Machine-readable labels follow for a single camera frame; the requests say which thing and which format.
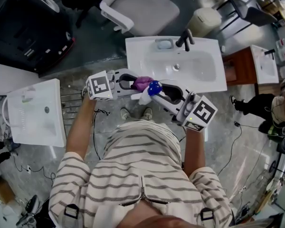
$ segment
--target bathroom sink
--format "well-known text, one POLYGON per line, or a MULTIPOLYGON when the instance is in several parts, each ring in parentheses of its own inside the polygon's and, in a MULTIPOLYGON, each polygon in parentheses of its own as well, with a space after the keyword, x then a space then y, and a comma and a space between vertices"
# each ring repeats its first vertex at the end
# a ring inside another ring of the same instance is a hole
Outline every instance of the bathroom sink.
POLYGON ((7 101, 15 143, 65 146, 58 79, 8 93, 7 101))
POLYGON ((196 93, 227 90, 223 61, 217 40, 194 38, 190 51, 175 46, 179 37, 127 38, 128 68, 156 80, 177 80, 196 93), (172 49, 158 49, 156 39, 171 39, 172 49))
POLYGON ((276 61, 272 54, 265 55, 268 51, 265 48, 251 45, 251 52, 256 68, 256 77, 258 84, 279 83, 279 77, 276 67, 276 61))

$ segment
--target black faucet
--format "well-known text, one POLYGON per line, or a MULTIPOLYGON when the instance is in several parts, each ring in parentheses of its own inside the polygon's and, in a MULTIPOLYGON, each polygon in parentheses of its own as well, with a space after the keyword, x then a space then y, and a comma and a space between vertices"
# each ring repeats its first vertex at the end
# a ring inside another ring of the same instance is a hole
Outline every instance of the black faucet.
POLYGON ((191 31, 189 29, 186 29, 184 32, 182 32, 179 40, 177 42, 175 42, 175 45, 180 48, 185 43, 185 50, 190 51, 190 47, 189 47, 187 38, 189 39, 189 42, 191 45, 195 44, 191 31))

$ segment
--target striped shirt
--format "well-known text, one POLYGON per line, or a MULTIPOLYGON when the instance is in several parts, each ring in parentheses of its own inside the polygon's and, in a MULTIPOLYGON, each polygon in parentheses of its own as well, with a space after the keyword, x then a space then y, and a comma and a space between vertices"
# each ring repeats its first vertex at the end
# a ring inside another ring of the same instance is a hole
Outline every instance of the striped shirt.
POLYGON ((217 175, 204 167, 188 178, 181 169, 180 155, 179 141, 166 125, 143 120, 125 123, 108 138, 104 158, 92 172, 78 154, 64 155, 49 211, 58 218, 80 196, 77 205, 84 227, 101 227, 99 221, 109 217, 110 224, 105 226, 114 228, 145 199, 161 214, 195 225, 202 225, 200 211, 208 207, 216 227, 227 227, 231 209, 217 175))

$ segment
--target black and white marker cube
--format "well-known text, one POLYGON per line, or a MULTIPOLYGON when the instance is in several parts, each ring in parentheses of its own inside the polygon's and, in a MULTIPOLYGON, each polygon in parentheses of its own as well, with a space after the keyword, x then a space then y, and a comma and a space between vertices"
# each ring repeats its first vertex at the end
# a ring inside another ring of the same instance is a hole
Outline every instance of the black and white marker cube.
POLYGON ((91 100, 107 101, 113 98, 106 71, 91 75, 85 84, 91 100))
POLYGON ((197 102, 183 123, 184 127, 201 132, 208 127, 218 109, 205 96, 197 102))

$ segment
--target concrete floor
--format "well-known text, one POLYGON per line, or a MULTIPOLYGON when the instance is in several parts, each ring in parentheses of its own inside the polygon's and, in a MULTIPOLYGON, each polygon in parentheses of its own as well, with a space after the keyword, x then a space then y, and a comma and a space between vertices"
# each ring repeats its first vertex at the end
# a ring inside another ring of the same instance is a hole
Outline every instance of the concrete floor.
MULTIPOLYGON (((169 25, 161 35, 179 35, 185 28, 194 10, 200 7, 210 7, 216 0, 173 0, 180 8, 180 17, 169 25)), ((231 6, 227 5, 222 13, 228 13, 231 6)), ((70 12, 73 19, 78 16, 77 12, 70 12)), ((92 9, 84 20, 80 29, 75 29, 76 45, 69 55, 59 65, 43 75, 44 78, 58 78, 63 87, 61 95, 69 94, 66 89, 68 85, 76 88, 84 86, 85 79, 94 73, 107 69, 126 67, 124 38, 126 36, 113 32, 113 24, 110 23, 101 27, 104 19, 97 9, 92 9)), ((238 20, 237 24, 230 26, 218 40, 221 45, 226 46, 226 54, 255 44, 271 49, 276 40, 276 34, 270 26, 258 28, 251 26, 234 37, 228 38, 237 29, 244 27, 245 22, 238 20)), ((215 38, 215 32, 209 35, 215 38)), ((249 100, 255 95, 253 85, 229 87, 228 91, 220 93, 208 93, 206 96, 218 108, 214 121, 209 126, 209 141, 205 144, 206 163, 217 173, 229 161, 231 145, 239 137, 241 130, 234 126, 237 121, 244 125, 259 126, 262 119, 253 115, 243 116, 236 112, 229 102, 229 96, 233 94, 239 99, 249 100)), ((98 102, 96 108, 110 111, 107 117, 98 114, 95 127, 95 140, 98 149, 102 149, 110 132, 122 123, 119 118, 119 110, 126 106, 133 109, 133 114, 139 116, 143 111, 136 102, 128 99, 120 99, 115 102, 98 102)), ((184 136, 182 128, 170 122, 170 116, 159 106, 151 104, 154 110, 155 120, 165 122, 181 139, 184 136)), ((181 142, 182 154, 184 154, 185 140, 181 142)), ((18 167, 29 164, 33 170, 45 167, 47 176, 56 172, 59 162, 63 156, 64 148, 23 145, 18 150, 16 158, 18 167)), ((241 137, 234 143, 233 154, 230 164, 220 174, 219 178, 227 195, 236 207, 247 202, 253 202, 263 190, 268 174, 267 170, 273 160, 277 158, 276 144, 269 141, 267 137, 252 128, 242 128, 241 137), (239 190, 243 185, 249 189, 242 195, 239 190)), ((92 168, 97 163, 97 156, 94 151, 92 136, 89 153, 86 161, 92 168)), ((0 165, 7 180, 9 180, 16 195, 21 199, 30 199, 37 194, 41 200, 45 200, 50 192, 51 180, 44 178, 43 173, 18 172, 15 169, 14 160, 9 159, 0 165)))

